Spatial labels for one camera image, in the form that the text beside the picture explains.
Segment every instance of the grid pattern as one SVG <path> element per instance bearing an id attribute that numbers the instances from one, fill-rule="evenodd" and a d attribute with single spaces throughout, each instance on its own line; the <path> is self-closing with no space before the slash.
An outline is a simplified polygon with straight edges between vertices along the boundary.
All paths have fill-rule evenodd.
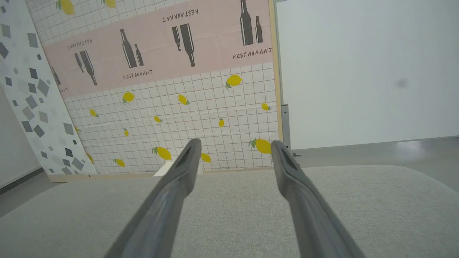
<path id="1" fill-rule="evenodd" d="M 32 21 L 43 46 L 112 22 L 190 0 L 117 0 L 108 8 L 100 0 L 71 0 L 75 14 L 56 9 L 57 0 L 27 0 Z"/>
<path id="2" fill-rule="evenodd" d="M 235 74 L 242 83 L 226 90 L 227 79 Z M 135 98 L 124 105 L 126 92 Z M 190 104 L 181 104 L 179 94 Z M 100 174 L 157 171 L 165 161 L 152 148 L 167 148 L 175 159 L 196 137 L 202 141 L 202 152 L 211 157 L 211 163 L 202 162 L 204 170 L 272 167 L 270 154 L 248 144 L 253 139 L 278 139 L 272 62 L 137 84 L 64 102 Z M 271 109 L 263 110 L 262 103 Z M 90 108 L 98 117 L 90 115 Z M 155 116 L 162 122 L 156 122 Z M 115 158 L 126 167 L 119 167 Z"/>

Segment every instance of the lemon print fabric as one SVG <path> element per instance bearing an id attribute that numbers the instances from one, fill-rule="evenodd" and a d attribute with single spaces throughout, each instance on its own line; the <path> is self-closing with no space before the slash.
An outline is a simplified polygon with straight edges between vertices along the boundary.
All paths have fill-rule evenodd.
<path id="1" fill-rule="evenodd" d="M 252 145 L 254 149 L 257 147 L 257 150 L 261 153 L 271 154 L 271 144 L 267 140 L 253 139 L 249 142 L 249 147 L 250 145 Z"/>
<path id="2" fill-rule="evenodd" d="M 155 121 L 158 122 L 158 123 L 161 123 L 162 122 L 162 119 L 159 118 L 159 117 L 154 117 Z"/>
<path id="3" fill-rule="evenodd" d="M 266 110 L 266 111 L 271 110 L 271 107 L 268 106 L 268 104 L 266 104 L 266 103 L 262 103 L 262 104 L 261 104 L 261 108 L 262 108 L 263 110 Z"/>
<path id="4" fill-rule="evenodd" d="M 118 166 L 123 167 L 123 168 L 125 167 L 124 162 L 123 162 L 121 159 L 115 158 L 113 161 L 114 161 L 116 164 L 118 164 Z"/>
<path id="5" fill-rule="evenodd" d="M 179 101 L 180 103 L 182 103 L 183 105 L 189 105 L 190 104 L 190 101 L 186 99 L 185 96 L 179 94 Z"/>
<path id="6" fill-rule="evenodd" d="M 106 4 L 108 8 L 116 8 L 116 0 L 101 0 L 102 4 Z"/>
<path id="7" fill-rule="evenodd" d="M 151 150 L 151 152 L 159 155 L 165 160 L 172 160 L 171 153 L 167 149 L 164 149 L 161 147 L 155 147 L 153 150 Z"/>
<path id="8" fill-rule="evenodd" d="M 92 109 L 92 108 L 89 109 L 89 114 L 91 114 L 91 116 L 93 116 L 93 117 L 95 117 L 95 118 L 99 116 L 99 115 L 97 114 L 97 112 L 96 112 L 94 109 Z"/>
<path id="9" fill-rule="evenodd" d="M 90 154 L 88 154 L 88 153 L 87 153 L 86 155 L 88 155 L 88 158 L 89 158 L 89 160 L 91 161 L 91 163 L 94 164 L 94 159 L 92 159 L 92 156 L 91 156 Z"/>
<path id="10" fill-rule="evenodd" d="M 56 2 L 56 9 L 64 11 L 67 15 L 75 14 L 75 8 L 70 0 L 58 0 Z"/>
<path id="11" fill-rule="evenodd" d="M 124 95 L 123 95 L 123 104 L 127 104 L 128 102 L 131 102 L 134 100 L 134 94 L 130 93 L 130 92 L 126 92 Z"/>
<path id="12" fill-rule="evenodd" d="M 231 75 L 228 80 L 226 80 L 225 88 L 230 90 L 232 87 L 238 86 L 242 81 L 242 78 L 239 75 Z"/>
<path id="13" fill-rule="evenodd" d="M 209 154 L 201 153 L 201 159 L 202 159 L 202 161 L 204 161 L 204 162 L 210 163 L 210 156 L 209 156 Z"/>

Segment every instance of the gray fabric surface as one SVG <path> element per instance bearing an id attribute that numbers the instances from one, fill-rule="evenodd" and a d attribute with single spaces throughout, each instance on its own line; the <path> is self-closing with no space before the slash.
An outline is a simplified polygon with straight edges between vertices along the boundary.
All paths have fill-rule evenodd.
<path id="1" fill-rule="evenodd" d="M 367 257 L 457 257 L 459 194 L 409 168 L 307 168 Z M 2 257 L 102 257 L 158 178 L 56 186 L 0 218 Z M 299 257 L 273 171 L 198 175 L 173 257 Z"/>

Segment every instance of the bottle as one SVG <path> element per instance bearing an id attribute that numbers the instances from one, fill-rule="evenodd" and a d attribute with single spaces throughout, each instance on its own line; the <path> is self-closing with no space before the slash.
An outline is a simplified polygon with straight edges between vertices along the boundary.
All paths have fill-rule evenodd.
<path id="1" fill-rule="evenodd" d="M 54 67 L 51 67 L 51 71 L 53 73 L 53 77 L 54 77 L 54 80 L 56 80 L 57 85 L 61 85 L 61 81 L 59 80 L 57 73 L 54 71 Z"/>
<path id="2" fill-rule="evenodd" d="M 179 35 L 179 29 L 177 26 L 172 27 L 172 33 L 174 34 L 174 41 L 177 44 L 177 48 L 180 51 L 180 35 Z"/>
<path id="3" fill-rule="evenodd" d="M 132 51 L 131 44 L 128 42 L 128 39 L 126 38 L 126 33 L 124 33 L 123 28 L 119 31 L 121 32 L 121 38 L 123 39 L 123 51 L 124 55 L 126 56 L 126 61 L 128 62 L 129 68 L 137 67 L 134 52 Z"/>
<path id="4" fill-rule="evenodd" d="M 75 53 L 75 59 L 77 59 L 77 64 L 81 69 L 81 72 L 84 73 L 83 71 L 83 65 L 81 64 L 80 57 L 78 56 L 78 53 Z"/>
<path id="5" fill-rule="evenodd" d="M 241 0 L 241 33 L 242 33 L 242 44 L 252 45 L 253 34 L 252 34 L 252 20 L 247 12 L 246 0 Z"/>
<path id="6" fill-rule="evenodd" d="M 94 86 L 97 85 L 97 82 L 95 81 L 95 76 L 94 76 L 94 67 L 92 67 L 91 59 L 89 58 L 88 52 L 81 51 L 81 60 L 83 60 L 84 67 L 86 68 L 86 71 L 88 74 L 91 76 L 92 82 L 94 83 Z"/>
<path id="7" fill-rule="evenodd" d="M 137 61 L 139 62 L 139 66 L 143 66 L 142 54 L 137 48 L 137 44 L 134 44 L 134 47 L 135 47 L 135 55 L 137 56 Z"/>
<path id="8" fill-rule="evenodd" d="M 257 43 L 263 42 L 263 32 L 261 31 L 260 19 L 256 17 L 257 24 L 255 26 L 255 36 L 257 37 Z"/>
<path id="9" fill-rule="evenodd" d="M 188 57 L 190 58 L 191 67 L 195 66 L 195 57 L 193 52 L 195 51 L 195 46 L 193 45 L 193 37 L 191 36 L 190 24 L 180 25 L 180 31 L 182 32 L 183 47 L 185 48 Z"/>

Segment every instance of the whiteboard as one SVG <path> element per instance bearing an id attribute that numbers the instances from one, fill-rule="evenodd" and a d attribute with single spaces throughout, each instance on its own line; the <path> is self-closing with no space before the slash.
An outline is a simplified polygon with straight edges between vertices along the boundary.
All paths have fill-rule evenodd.
<path id="1" fill-rule="evenodd" d="M 459 135 L 459 1 L 276 3 L 291 148 Z"/>

